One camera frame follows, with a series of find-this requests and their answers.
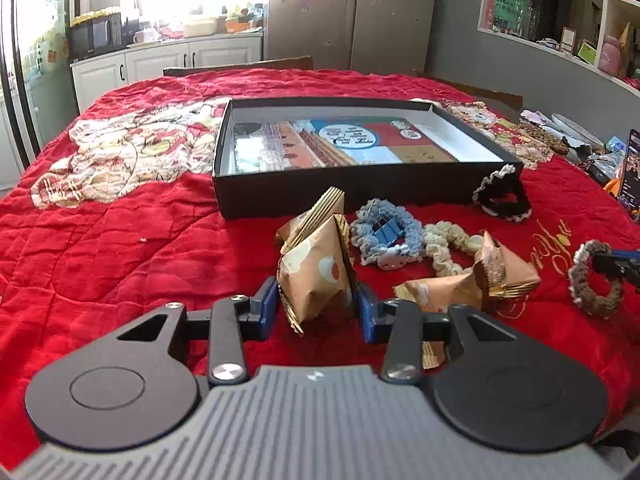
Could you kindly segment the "black white crochet scrunchie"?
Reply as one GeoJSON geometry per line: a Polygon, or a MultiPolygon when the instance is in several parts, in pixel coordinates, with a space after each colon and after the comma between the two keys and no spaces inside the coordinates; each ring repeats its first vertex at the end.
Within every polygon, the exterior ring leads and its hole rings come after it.
{"type": "Polygon", "coordinates": [[[532,214],[518,170],[511,164],[484,177],[473,192],[472,201],[491,217],[506,221],[522,222],[532,214]]]}

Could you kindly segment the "black framed glass door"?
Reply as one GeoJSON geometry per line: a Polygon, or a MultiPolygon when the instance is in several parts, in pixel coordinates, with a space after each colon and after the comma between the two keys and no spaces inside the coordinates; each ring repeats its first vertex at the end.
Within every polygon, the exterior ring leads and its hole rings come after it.
{"type": "Polygon", "coordinates": [[[78,115],[70,0],[1,0],[1,193],[78,115]]]}

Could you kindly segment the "brown beaded mat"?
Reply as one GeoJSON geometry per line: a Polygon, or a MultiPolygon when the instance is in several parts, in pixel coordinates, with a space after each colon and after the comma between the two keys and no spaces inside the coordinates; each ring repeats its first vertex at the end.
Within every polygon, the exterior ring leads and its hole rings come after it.
{"type": "Polygon", "coordinates": [[[548,148],[555,154],[566,156],[570,151],[570,147],[562,140],[557,138],[551,133],[544,131],[537,125],[528,122],[527,120],[520,120],[520,128],[530,137],[543,144],[546,144],[548,148]]]}

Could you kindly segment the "blue binder clip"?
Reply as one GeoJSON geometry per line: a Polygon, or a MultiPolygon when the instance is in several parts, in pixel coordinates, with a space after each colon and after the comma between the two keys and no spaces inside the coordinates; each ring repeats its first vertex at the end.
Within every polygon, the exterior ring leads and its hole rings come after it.
{"type": "Polygon", "coordinates": [[[404,229],[396,219],[385,219],[373,226],[373,236],[385,247],[395,246],[404,237],[404,229]]]}

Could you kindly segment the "dark wooden headboard right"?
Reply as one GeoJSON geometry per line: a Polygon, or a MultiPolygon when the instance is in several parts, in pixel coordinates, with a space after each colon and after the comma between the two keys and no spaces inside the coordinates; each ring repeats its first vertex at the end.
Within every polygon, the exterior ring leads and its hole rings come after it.
{"type": "Polygon", "coordinates": [[[469,96],[474,96],[474,98],[477,98],[479,101],[483,101],[487,105],[497,105],[499,110],[506,110],[507,112],[518,114],[524,110],[524,98],[518,94],[485,89],[472,86],[472,84],[464,84],[463,82],[437,78],[423,72],[418,72],[417,70],[414,72],[414,76],[446,84],[447,86],[460,90],[469,96]]]}

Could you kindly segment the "white round plate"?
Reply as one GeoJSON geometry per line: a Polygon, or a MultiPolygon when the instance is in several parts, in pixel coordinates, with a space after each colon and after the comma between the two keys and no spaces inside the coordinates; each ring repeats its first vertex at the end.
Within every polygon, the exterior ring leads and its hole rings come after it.
{"type": "Polygon", "coordinates": [[[604,144],[600,139],[594,136],[581,125],[576,124],[572,120],[560,115],[553,114],[551,116],[552,122],[567,136],[573,139],[581,140],[583,144],[589,144],[593,148],[603,148],[604,144]]]}

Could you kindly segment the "black shallow cardboard box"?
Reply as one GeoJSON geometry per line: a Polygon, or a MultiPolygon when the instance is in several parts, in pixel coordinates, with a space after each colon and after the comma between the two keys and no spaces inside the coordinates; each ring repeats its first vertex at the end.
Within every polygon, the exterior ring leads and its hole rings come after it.
{"type": "Polygon", "coordinates": [[[464,204],[493,172],[524,164],[433,101],[233,99],[214,149],[213,184],[226,219],[284,217],[332,186],[355,210],[464,204]]]}

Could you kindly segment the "silver double-door refrigerator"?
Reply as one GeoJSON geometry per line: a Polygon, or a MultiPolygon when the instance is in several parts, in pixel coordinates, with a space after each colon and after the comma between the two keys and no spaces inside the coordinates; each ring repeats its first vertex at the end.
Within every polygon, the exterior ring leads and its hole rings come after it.
{"type": "Polygon", "coordinates": [[[363,74],[424,69],[435,0],[269,0],[266,58],[363,74]]]}

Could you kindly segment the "pink jar on shelf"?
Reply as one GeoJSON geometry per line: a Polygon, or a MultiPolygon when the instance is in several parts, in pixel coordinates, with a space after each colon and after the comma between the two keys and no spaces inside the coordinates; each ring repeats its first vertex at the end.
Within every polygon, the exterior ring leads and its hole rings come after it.
{"type": "Polygon", "coordinates": [[[620,71],[620,59],[622,58],[622,44],[614,36],[606,36],[598,69],[612,77],[616,77],[620,71]]]}

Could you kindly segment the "light blue crochet scrunchie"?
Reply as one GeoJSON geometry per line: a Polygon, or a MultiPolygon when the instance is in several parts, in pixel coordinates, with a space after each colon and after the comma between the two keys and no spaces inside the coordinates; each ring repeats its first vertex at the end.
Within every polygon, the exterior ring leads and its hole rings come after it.
{"type": "Polygon", "coordinates": [[[381,270],[401,269],[421,261],[422,223],[405,208],[374,198],[356,211],[350,242],[360,251],[360,264],[381,270]]]}

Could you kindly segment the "black microwave oven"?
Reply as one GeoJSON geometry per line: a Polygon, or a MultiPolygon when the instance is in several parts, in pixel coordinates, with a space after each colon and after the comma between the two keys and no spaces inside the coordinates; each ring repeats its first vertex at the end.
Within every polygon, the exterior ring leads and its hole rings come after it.
{"type": "Polygon", "coordinates": [[[122,14],[110,12],[82,18],[70,26],[68,43],[73,61],[120,50],[124,46],[122,14]]]}

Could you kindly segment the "white wall shelf unit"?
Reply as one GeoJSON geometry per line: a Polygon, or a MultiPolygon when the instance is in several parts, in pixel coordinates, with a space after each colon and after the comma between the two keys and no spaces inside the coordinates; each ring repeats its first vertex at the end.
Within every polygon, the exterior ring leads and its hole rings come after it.
{"type": "Polygon", "coordinates": [[[479,32],[553,54],[638,96],[639,0],[530,0],[521,37],[492,29],[493,6],[494,0],[480,0],[479,32]],[[622,44],[616,77],[598,69],[606,36],[614,36],[622,44]]]}

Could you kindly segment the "brown pyramid packet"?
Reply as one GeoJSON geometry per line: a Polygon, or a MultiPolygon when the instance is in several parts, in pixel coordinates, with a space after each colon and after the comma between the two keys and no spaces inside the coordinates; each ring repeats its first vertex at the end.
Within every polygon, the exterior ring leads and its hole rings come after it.
{"type": "Polygon", "coordinates": [[[323,311],[352,308],[357,275],[349,255],[349,225],[332,214],[280,258],[277,282],[292,330],[303,335],[305,322],[323,311]]]}
{"type": "Polygon", "coordinates": [[[331,186],[314,206],[277,230],[276,241],[282,243],[280,254],[290,252],[334,214],[344,214],[344,205],[345,192],[331,186]]]}
{"type": "Polygon", "coordinates": [[[415,302],[423,312],[446,313],[454,304],[466,304],[491,313],[506,300],[527,296],[539,284],[532,264],[484,232],[469,271],[406,281],[395,286],[394,293],[398,299],[415,302]]]}

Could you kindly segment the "white kitchen cabinet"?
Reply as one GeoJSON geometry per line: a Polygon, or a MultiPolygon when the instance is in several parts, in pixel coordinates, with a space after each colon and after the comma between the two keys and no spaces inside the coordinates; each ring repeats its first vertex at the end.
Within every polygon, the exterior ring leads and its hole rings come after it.
{"type": "Polygon", "coordinates": [[[165,68],[200,68],[262,60],[260,28],[237,34],[148,42],[70,64],[78,110],[104,93],[163,75],[165,68]]]}

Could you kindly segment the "cream crochet scrunchie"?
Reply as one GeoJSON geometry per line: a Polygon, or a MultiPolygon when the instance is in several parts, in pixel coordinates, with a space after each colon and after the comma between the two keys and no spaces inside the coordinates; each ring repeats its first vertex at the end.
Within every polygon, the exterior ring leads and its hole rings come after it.
{"type": "Polygon", "coordinates": [[[451,257],[450,249],[475,257],[483,246],[484,237],[480,234],[469,235],[458,224],[449,221],[430,223],[421,232],[423,252],[432,260],[432,267],[439,278],[464,275],[472,268],[464,268],[451,257]]]}

